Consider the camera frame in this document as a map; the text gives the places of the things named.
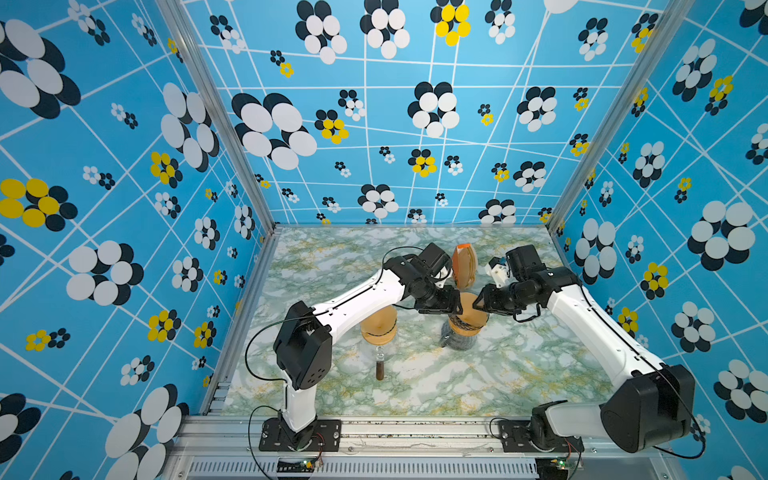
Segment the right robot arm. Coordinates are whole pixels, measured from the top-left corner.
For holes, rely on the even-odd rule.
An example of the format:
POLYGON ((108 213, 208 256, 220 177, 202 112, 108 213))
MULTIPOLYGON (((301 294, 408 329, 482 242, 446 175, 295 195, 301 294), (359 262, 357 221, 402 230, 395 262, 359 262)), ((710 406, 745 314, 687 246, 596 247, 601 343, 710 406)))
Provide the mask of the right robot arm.
POLYGON ((483 287, 474 309, 517 322, 530 306, 548 310, 587 347, 613 387, 603 403, 557 401, 534 408, 529 431, 537 449, 593 437, 636 453, 661 449, 690 433, 693 375, 682 365, 666 364, 610 320, 570 269, 547 267, 534 246, 524 245, 492 258, 485 270, 493 281, 483 287))

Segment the orange coffee filter pack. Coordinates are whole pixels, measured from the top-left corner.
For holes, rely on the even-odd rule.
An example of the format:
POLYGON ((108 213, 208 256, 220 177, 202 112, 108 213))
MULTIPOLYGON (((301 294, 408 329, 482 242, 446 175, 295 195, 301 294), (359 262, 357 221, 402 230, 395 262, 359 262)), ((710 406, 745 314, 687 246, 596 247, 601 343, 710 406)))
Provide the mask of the orange coffee filter pack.
POLYGON ((478 259, 472 244, 457 245, 452 254, 452 275, 459 290, 468 290, 476 281, 478 259))

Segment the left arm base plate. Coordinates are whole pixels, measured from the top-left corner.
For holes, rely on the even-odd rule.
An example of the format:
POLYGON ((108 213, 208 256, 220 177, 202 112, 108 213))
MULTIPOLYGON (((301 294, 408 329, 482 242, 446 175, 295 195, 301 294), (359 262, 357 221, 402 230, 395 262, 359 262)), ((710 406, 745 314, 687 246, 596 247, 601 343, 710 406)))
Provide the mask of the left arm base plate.
POLYGON ((258 450, 262 452, 338 452, 342 422, 316 419, 300 431, 289 428, 283 418, 270 418, 262 424, 258 450))

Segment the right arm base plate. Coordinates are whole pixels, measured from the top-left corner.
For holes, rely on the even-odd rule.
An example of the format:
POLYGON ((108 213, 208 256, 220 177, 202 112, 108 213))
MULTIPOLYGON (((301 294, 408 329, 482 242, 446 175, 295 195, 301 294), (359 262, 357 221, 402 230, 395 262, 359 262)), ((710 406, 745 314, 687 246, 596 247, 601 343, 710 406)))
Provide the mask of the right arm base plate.
POLYGON ((584 444, 577 437, 558 437, 548 447, 533 443, 530 422, 524 420, 495 419, 489 428, 492 436, 500 441, 504 453, 576 454, 584 452, 584 444))

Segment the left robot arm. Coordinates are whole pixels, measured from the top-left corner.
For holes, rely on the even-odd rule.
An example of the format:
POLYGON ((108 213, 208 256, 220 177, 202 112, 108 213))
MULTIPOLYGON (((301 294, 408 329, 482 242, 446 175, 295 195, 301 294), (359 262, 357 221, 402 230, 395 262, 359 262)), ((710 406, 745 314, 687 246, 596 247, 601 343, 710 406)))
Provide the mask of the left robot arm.
POLYGON ((385 253, 378 271, 360 285, 313 306, 294 303, 276 336, 273 350, 285 378, 279 432, 293 449, 303 449, 319 431, 316 387, 331 368, 334 344, 372 314, 407 298, 421 314, 459 314, 460 292, 445 282, 451 257, 434 243, 416 254, 385 253))

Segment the grey glass pitcher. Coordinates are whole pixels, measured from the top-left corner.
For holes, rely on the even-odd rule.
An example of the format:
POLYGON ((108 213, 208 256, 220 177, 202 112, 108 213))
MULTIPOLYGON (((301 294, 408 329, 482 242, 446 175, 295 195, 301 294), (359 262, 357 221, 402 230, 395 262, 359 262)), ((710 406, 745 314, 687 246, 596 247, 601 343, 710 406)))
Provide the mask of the grey glass pitcher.
POLYGON ((468 351, 476 344, 475 336, 464 336, 449 329, 441 333, 439 346, 441 348, 450 348, 456 351, 468 351))

